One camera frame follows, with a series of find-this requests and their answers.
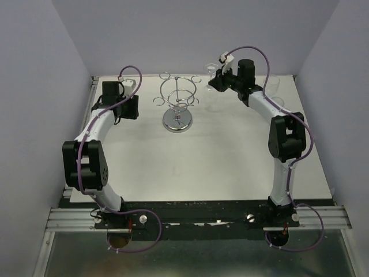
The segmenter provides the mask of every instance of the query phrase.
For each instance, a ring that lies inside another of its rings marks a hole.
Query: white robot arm
[[[216,72],[215,78],[209,81],[209,85],[220,92],[228,88],[236,91],[238,98],[247,107],[258,112],[270,124],[268,147],[274,157],[274,181],[270,200],[277,207],[290,205],[288,193],[292,192],[294,169],[297,164],[292,161],[301,157],[306,148],[304,126],[265,99],[262,88],[255,84],[255,66],[252,60],[241,59],[238,62],[237,76],[232,74],[232,55],[226,52],[220,56],[219,61],[223,66]],[[304,120],[301,113],[294,115]]]
[[[85,129],[74,141],[66,141],[63,145],[67,185],[91,196],[103,212],[105,207],[116,212],[123,211],[124,201],[123,198],[113,191],[108,183],[108,167],[101,145],[117,119],[136,119],[138,117],[138,96],[133,96],[126,103],[108,110],[102,115],[100,114],[107,107],[119,103],[124,97],[131,95],[135,86],[135,81],[130,79],[126,79],[123,82],[103,82],[103,94],[92,107],[90,121]],[[92,125],[92,128],[88,130],[88,126],[91,125],[96,117],[97,120]],[[81,159],[81,178],[83,180],[81,190],[77,174],[77,152],[86,134],[87,138],[84,141]]]

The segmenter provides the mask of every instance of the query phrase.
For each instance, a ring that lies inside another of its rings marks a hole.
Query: white wall
[[[53,0],[93,75],[201,73],[237,46],[265,50],[273,73],[297,74],[338,0]],[[254,51],[236,54],[256,61]]]
[[[50,0],[0,4],[0,276],[32,276],[91,79]]]
[[[297,79],[334,198],[369,272],[369,1],[341,0]]]

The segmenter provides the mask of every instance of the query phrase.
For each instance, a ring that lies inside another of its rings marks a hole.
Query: clear glass
[[[272,100],[276,102],[279,106],[284,107],[284,100],[280,97],[272,97]]]
[[[211,80],[213,78],[213,75],[214,75],[214,73],[216,73],[218,68],[219,68],[219,65],[217,65],[216,63],[208,63],[207,65],[204,65],[204,71],[207,72],[207,74],[210,75],[209,80]]]
[[[273,96],[277,93],[279,88],[280,79],[277,75],[270,75],[268,79],[268,83],[266,84],[265,93],[267,96]]]
[[[209,81],[213,78],[219,66],[215,63],[208,63],[204,65],[204,71],[209,74]],[[216,91],[212,86],[206,82],[204,87],[204,105],[207,111],[216,112],[219,111],[220,106],[218,104],[219,91]]]

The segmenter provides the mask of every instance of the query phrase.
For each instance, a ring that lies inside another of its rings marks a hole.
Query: metal plate
[[[164,113],[163,125],[168,131],[182,133],[191,127],[192,115],[189,110],[180,112],[179,118],[176,118],[176,116],[176,112],[171,108]]]

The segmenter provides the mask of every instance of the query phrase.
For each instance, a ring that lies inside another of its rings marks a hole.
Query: white table surface
[[[103,149],[109,183],[126,201],[262,200],[270,195],[274,163],[268,150],[269,124],[231,90],[220,94],[219,112],[206,111],[202,94],[209,77],[201,77],[196,93],[200,103],[189,108],[194,122],[184,133],[171,133],[161,123],[168,106],[152,102],[160,96],[163,82],[153,75],[144,76],[138,92],[138,119],[123,119],[108,132]],[[258,76],[257,83],[263,79]],[[101,82],[113,80],[116,77],[99,78],[94,102],[102,93]],[[280,80],[276,96],[283,98],[286,108],[303,113],[292,76]],[[174,83],[167,85],[165,91],[175,88]],[[298,163],[293,196],[332,197],[315,147]],[[92,199],[73,189],[70,201]]]

